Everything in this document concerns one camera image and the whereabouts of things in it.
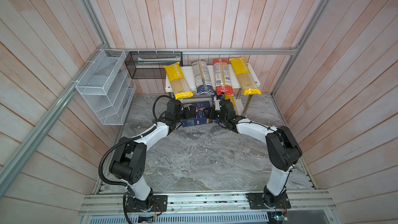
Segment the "wide blue Barilla pasta box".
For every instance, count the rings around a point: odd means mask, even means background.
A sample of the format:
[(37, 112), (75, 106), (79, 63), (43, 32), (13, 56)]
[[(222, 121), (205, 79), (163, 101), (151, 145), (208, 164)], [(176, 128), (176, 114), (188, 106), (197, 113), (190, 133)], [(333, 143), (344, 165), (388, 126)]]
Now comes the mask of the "wide blue Barilla pasta box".
[(194, 102), (194, 103), (186, 103), (183, 106), (193, 105), (197, 108), (197, 117), (193, 119), (183, 119), (181, 121), (182, 126), (185, 127), (193, 127), (196, 125), (204, 125), (213, 123), (213, 120), (209, 120), (205, 117), (204, 109), (208, 107), (212, 107), (210, 101), (202, 101), (202, 102)]

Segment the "yellow Pastatime spaghetti bag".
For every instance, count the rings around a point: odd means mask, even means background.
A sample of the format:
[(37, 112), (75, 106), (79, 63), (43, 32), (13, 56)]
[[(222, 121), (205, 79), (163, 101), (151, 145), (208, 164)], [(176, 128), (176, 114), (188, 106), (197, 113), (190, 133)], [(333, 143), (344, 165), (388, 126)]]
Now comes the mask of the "yellow Pastatime spaghetti bag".
[(255, 83), (245, 58), (232, 58), (229, 61), (244, 95), (262, 94)]
[(234, 108), (235, 114), (236, 114), (236, 115), (239, 115), (239, 112), (238, 112), (238, 109), (237, 109), (237, 106), (236, 106), (236, 103), (235, 103), (234, 96), (232, 96), (232, 95), (225, 95), (225, 99), (231, 101), (231, 103), (233, 104), (233, 108)]
[(190, 90), (181, 70), (180, 62), (164, 66), (164, 69), (171, 83), (175, 99), (179, 100), (193, 97), (193, 92)]

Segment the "dark blue clear spaghetti bag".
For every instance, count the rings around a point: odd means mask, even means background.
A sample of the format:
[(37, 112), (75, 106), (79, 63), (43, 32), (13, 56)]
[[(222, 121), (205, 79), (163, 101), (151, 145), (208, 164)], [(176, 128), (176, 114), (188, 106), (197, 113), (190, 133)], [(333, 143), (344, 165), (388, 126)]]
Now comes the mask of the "dark blue clear spaghetti bag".
[(192, 62), (192, 69), (194, 73), (194, 81), (198, 95), (214, 95), (214, 88), (212, 86), (210, 73), (205, 60)]

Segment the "red spaghetti bag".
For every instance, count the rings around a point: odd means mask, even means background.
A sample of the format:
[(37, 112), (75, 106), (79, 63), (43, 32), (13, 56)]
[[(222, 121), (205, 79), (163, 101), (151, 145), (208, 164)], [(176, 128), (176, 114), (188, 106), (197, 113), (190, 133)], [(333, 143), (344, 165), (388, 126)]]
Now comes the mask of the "red spaghetti bag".
[(234, 95), (227, 59), (213, 59), (216, 93)]

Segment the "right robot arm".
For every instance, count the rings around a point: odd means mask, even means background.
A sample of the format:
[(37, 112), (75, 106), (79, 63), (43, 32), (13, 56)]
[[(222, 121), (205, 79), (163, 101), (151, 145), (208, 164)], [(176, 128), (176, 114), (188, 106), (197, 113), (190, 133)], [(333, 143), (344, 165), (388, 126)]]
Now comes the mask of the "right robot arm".
[(303, 152), (287, 126), (269, 127), (236, 115), (230, 100), (220, 100), (216, 110), (204, 110), (205, 116), (235, 133), (250, 136), (266, 144), (272, 171), (263, 193), (247, 193), (251, 209), (289, 209), (286, 183)]

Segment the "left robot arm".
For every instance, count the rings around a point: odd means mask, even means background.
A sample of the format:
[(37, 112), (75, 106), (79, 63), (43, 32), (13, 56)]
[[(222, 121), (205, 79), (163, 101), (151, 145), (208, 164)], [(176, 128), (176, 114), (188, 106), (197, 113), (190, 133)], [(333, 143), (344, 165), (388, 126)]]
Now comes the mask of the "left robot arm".
[[(169, 99), (166, 111), (156, 116), (155, 106), (161, 98)], [(100, 179), (108, 185), (123, 186), (130, 202), (142, 212), (153, 209), (153, 189), (144, 179), (147, 150), (178, 129), (184, 118), (183, 103), (168, 95), (159, 96), (153, 106), (154, 124), (132, 138), (123, 137), (102, 157), (98, 166)]]

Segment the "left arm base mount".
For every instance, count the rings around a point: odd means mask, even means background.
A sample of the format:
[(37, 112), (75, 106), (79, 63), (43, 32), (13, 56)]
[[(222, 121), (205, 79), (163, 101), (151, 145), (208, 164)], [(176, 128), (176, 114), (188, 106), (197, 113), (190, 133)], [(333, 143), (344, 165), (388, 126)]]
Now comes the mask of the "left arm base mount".
[(126, 195), (123, 199), (123, 209), (127, 213), (162, 213), (167, 210), (167, 201), (167, 195), (150, 195), (145, 201)]

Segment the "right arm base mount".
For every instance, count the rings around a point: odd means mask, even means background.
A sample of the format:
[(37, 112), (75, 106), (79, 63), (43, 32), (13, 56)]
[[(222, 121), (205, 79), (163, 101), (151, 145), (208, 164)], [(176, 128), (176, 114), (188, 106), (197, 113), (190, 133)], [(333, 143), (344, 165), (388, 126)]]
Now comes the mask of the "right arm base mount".
[(287, 191), (284, 190), (280, 195), (274, 196), (269, 190), (265, 189), (262, 193), (248, 193), (245, 195), (249, 201), (250, 209), (289, 209), (291, 208)]

